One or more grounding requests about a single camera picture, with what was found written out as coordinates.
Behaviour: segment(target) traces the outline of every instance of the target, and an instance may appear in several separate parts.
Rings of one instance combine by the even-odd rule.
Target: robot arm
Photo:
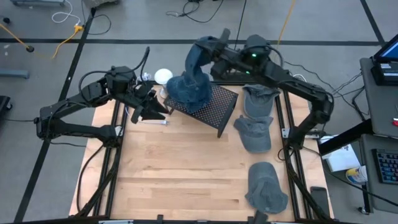
[[[269,54],[275,49],[262,37],[252,35],[242,50],[234,50],[227,45],[229,34],[230,31],[225,29],[219,39],[209,37],[195,42],[195,45],[205,51],[214,62],[211,75],[214,79],[228,80],[233,77],[228,75],[228,71],[234,69],[252,76],[261,85],[281,88],[310,101],[312,103],[310,114],[299,126],[290,127],[289,132],[288,146],[301,149],[305,135],[317,124],[329,121],[333,111],[333,95],[319,86],[290,76],[289,71],[282,68],[281,55],[279,55],[281,66],[272,62]]]
[[[105,125],[100,128],[79,124],[68,124],[61,120],[87,107],[105,105],[109,100],[119,100],[121,103],[135,108],[131,121],[142,119],[165,119],[160,113],[168,113],[155,96],[153,85],[149,82],[136,85],[137,78],[133,70],[128,67],[112,67],[105,76],[90,83],[81,93],[59,101],[58,103],[40,109],[40,117],[35,119],[37,136],[41,139],[55,139],[59,136],[78,136],[98,138],[104,146],[118,145],[118,134],[115,127]]]

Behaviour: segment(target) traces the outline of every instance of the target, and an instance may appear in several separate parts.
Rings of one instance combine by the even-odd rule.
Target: wooden tabletop
[[[286,210],[269,215],[269,221],[294,221],[285,164],[277,158],[282,141],[276,108],[271,115],[274,117],[270,126],[272,149],[267,153],[250,154],[233,127],[235,119],[244,114],[242,88],[224,87],[238,93],[239,97],[219,139],[215,128],[178,111],[167,116],[168,126],[132,124],[128,118],[111,218],[155,220],[157,215],[163,214],[165,220],[246,221],[255,212],[244,198],[248,191],[248,170],[256,162],[267,161],[274,165],[280,187],[289,195]],[[308,103],[295,95],[290,95],[290,100],[295,124],[299,124],[309,114]],[[282,94],[281,101],[285,125],[289,127]],[[110,124],[113,108],[114,101],[97,108],[93,126]],[[99,140],[89,139],[82,164],[100,145]],[[314,140],[306,140],[305,146],[318,151]],[[102,150],[89,163],[83,175],[80,206],[90,199],[98,186],[104,152]],[[308,190],[311,186],[327,188],[319,156],[301,151],[301,157]],[[304,217],[301,194],[297,188],[296,191],[300,214]],[[106,190],[102,212],[107,194]],[[75,213],[76,194],[70,209],[71,215]]]

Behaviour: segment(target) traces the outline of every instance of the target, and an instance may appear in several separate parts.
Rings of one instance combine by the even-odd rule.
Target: black keyboard
[[[379,180],[384,184],[398,184],[398,151],[372,149]]]

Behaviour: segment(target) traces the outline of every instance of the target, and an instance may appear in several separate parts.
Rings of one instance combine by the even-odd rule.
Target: black phone
[[[324,187],[310,187],[311,196],[315,200],[315,202],[321,207],[323,212],[330,216],[329,211],[329,200],[328,200],[328,193],[326,188]]]

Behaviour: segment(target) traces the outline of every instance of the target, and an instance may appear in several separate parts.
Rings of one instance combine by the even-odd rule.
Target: gray floor
[[[165,11],[180,11],[186,0],[122,0],[117,6],[108,5],[97,10],[96,15],[106,14],[112,20],[112,29],[104,35],[89,35],[89,39],[196,39],[204,35],[219,36],[223,28],[231,29],[231,38],[238,34],[243,0],[226,0],[214,19],[199,24],[187,18],[174,18]],[[80,0],[70,0],[73,13],[80,16]],[[383,37],[389,40],[398,33],[395,22],[395,0],[367,0]],[[205,0],[193,16],[209,18],[219,2]],[[259,34],[277,40],[288,13],[288,0],[249,0],[243,17],[239,39]],[[62,24],[54,24],[51,15],[62,9],[57,5],[35,4],[33,8],[13,6],[9,1],[0,2],[0,15],[12,20],[9,26],[19,37],[38,39],[64,39],[73,32],[74,18]],[[100,32],[108,25],[100,17],[94,20],[91,32]],[[10,38],[0,30],[0,38]],[[359,0],[301,0],[297,1],[284,33],[284,40],[327,41],[377,41],[372,27]],[[56,44],[32,44],[36,52],[52,55]],[[79,78],[92,70],[108,69],[112,65],[135,66],[140,61],[146,44],[85,44],[78,62],[69,96],[77,93]],[[19,44],[0,43],[0,67],[26,69],[30,79],[0,78],[2,95],[12,98],[14,108],[8,118],[32,119],[39,108],[57,101],[65,77],[69,71],[77,44],[65,44],[55,60],[27,53]],[[160,68],[169,68],[178,75],[183,71],[183,61],[190,48],[188,44],[152,44],[146,72],[154,73]],[[379,47],[359,46],[302,46],[281,45],[280,51],[286,61],[299,63],[317,72],[324,81],[334,87],[348,81],[359,73],[359,59],[370,57]],[[314,75],[299,67],[291,67],[292,73],[300,73],[312,83],[319,82]],[[93,75],[87,81],[95,80]],[[363,85],[357,79],[342,93]],[[364,93],[358,98],[363,111],[367,111]],[[86,109],[67,118],[67,121],[90,124],[93,110]],[[336,99],[332,121],[326,131],[340,133],[361,120],[341,98]],[[60,139],[85,144],[85,139]],[[41,147],[35,136],[35,127],[29,123],[3,122],[0,131],[0,223],[11,222],[24,193],[27,181]],[[51,146],[45,160],[38,184],[30,201],[25,221],[60,218],[68,215],[80,169],[83,149],[68,146]],[[356,211],[362,206],[361,192],[341,182],[326,177],[331,202],[336,218],[356,223],[393,223],[398,216],[375,211],[364,216]]]

